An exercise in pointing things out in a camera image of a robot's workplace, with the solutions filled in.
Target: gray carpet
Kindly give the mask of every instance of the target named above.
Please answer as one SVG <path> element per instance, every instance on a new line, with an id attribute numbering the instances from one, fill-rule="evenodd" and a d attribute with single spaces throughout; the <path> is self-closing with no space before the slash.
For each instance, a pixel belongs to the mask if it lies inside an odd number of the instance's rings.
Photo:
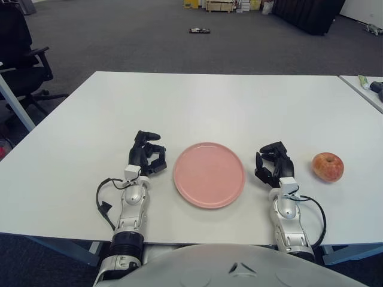
<path id="1" fill-rule="evenodd" d="M 383 76 L 383 37 L 338 17 L 326 36 L 310 36 L 258 12 L 185 10 L 182 0 L 51 0 L 27 16 L 34 47 L 47 52 L 52 93 L 71 93 L 94 71 Z M 190 35 L 192 27 L 210 35 Z M 42 103 L 49 111 L 61 100 Z M 9 116 L 0 103 L 0 122 Z M 39 123 L 43 116 L 28 108 Z M 18 143 L 18 120 L 0 127 Z M 0 236 L 0 286 L 91 286 L 97 269 L 24 237 Z M 383 255 L 331 267 L 369 286 L 383 286 Z"/>

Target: red apple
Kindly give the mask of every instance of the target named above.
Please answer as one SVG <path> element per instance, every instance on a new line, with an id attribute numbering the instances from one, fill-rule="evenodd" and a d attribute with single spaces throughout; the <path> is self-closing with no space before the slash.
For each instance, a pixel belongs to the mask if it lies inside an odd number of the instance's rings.
<path id="1" fill-rule="evenodd" d="M 343 161 L 330 152 L 322 152 L 312 159 L 312 170 L 324 181 L 338 181 L 345 169 Z"/>

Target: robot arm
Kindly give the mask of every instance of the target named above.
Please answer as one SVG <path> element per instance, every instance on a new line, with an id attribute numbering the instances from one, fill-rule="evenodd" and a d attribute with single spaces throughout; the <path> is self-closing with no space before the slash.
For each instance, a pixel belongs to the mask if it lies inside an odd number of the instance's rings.
<path id="1" fill-rule="evenodd" d="M 256 154 L 255 175 L 273 189 L 269 193 L 272 202 L 270 217 L 274 226 L 274 236 L 278 250 L 297 257 L 314 260 L 314 252 L 308 237 L 300 224 L 300 209 L 297 201 L 298 184 L 294 179 L 294 164 L 287 156 L 282 142 L 275 142 L 260 149 Z M 272 161 L 273 174 L 263 167 L 263 160 Z"/>
<path id="2" fill-rule="evenodd" d="M 148 142 L 159 139 L 160 136 L 155 133 L 139 131 L 136 135 L 135 143 L 129 153 L 129 164 L 124 170 L 126 183 L 120 188 L 115 186 L 124 190 L 121 195 L 122 211 L 116 227 L 107 216 L 112 206 L 104 201 L 100 205 L 97 193 L 96 201 L 100 213 L 110 223 L 114 234 L 109 255 L 101 263 L 94 286 L 104 286 L 106 284 L 102 282 L 104 280 L 109 284 L 141 266 L 149 203 L 148 175 L 166 168 L 165 148 Z M 148 159 L 154 153 L 159 154 L 159 157 L 149 163 Z M 114 184 L 115 179 L 101 182 L 98 191 L 108 181 L 113 181 Z"/>

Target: cardboard box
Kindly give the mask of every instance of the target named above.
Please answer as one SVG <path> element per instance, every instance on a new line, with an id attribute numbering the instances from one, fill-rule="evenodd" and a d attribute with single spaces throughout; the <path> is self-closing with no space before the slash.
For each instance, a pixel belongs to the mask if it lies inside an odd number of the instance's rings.
<path id="1" fill-rule="evenodd" d="M 233 11 L 234 3 L 221 3 L 221 11 Z"/>
<path id="2" fill-rule="evenodd" d="M 221 3 L 220 2 L 206 2 L 206 10 L 207 11 L 221 11 Z"/>

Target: white table surface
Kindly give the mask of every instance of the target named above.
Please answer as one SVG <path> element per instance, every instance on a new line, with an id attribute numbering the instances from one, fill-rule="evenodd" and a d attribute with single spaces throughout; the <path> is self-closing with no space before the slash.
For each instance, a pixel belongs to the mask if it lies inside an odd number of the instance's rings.
<path id="1" fill-rule="evenodd" d="M 254 155 L 275 141 L 285 144 L 301 193 L 326 212 L 323 244 L 383 241 L 382 115 L 333 76 L 96 72 L 0 162 L 0 232 L 111 240 L 96 188 L 123 178 L 139 129 L 162 136 L 168 163 L 152 177 L 147 242 L 274 244 L 270 188 L 254 176 Z M 232 149 L 247 174 L 241 196 L 218 210 L 188 204 L 172 179 L 181 152 L 203 141 Z M 325 151 L 345 163 L 334 184 L 311 172 Z M 101 192 L 114 218 L 119 196 L 112 186 Z M 301 205 L 314 243 L 320 213 Z"/>
<path id="2" fill-rule="evenodd" d="M 379 99 L 378 94 L 371 90 L 365 90 L 361 87 L 358 76 L 340 76 L 351 88 L 365 98 L 379 112 L 383 114 L 383 102 Z M 369 84 L 372 82 L 383 82 L 383 77 L 366 77 Z"/>

